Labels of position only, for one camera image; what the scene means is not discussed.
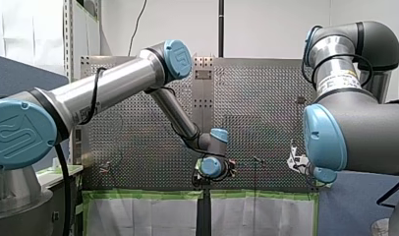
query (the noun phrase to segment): perforated metal panel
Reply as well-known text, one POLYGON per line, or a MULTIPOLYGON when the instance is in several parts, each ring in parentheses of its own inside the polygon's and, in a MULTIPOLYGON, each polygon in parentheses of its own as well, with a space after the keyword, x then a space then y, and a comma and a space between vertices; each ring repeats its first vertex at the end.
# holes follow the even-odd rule
MULTIPOLYGON (((239 173, 213 188, 305 191, 303 177, 286 164, 292 138, 298 139, 299 152, 304 151, 301 116, 305 105, 297 105, 297 96, 307 100, 312 96, 311 87, 301 77, 300 61, 210 59, 213 64, 199 68, 197 61, 194 76, 170 87, 200 127, 229 131, 227 155, 237 160, 239 173), (212 76, 204 80, 201 76, 207 75, 197 74, 199 69, 211 71, 212 76), (254 157, 263 159, 264 164, 254 157)), ((127 60, 83 58, 82 72, 89 75, 97 67, 110 68, 127 60)), ((83 129, 83 156, 93 162, 85 170, 86 189, 193 188, 192 153, 182 146, 169 121, 144 93, 94 117, 83 129)))
MULTIPOLYGON (((84 57, 83 71, 94 74, 98 67, 111 68, 128 60, 127 57, 84 57)), ((191 78, 169 87, 191 117, 191 78)), ((196 160, 173 133, 160 108, 144 92, 93 118, 83 130, 83 154, 93 162, 85 170, 86 189, 192 189, 196 160)))
POLYGON ((311 101, 313 93, 300 65, 300 60, 214 60, 214 126, 228 130, 227 156, 239 163, 238 176, 217 188, 306 189, 303 176, 286 165, 291 139, 298 154, 304 153, 305 104, 297 97, 311 101))

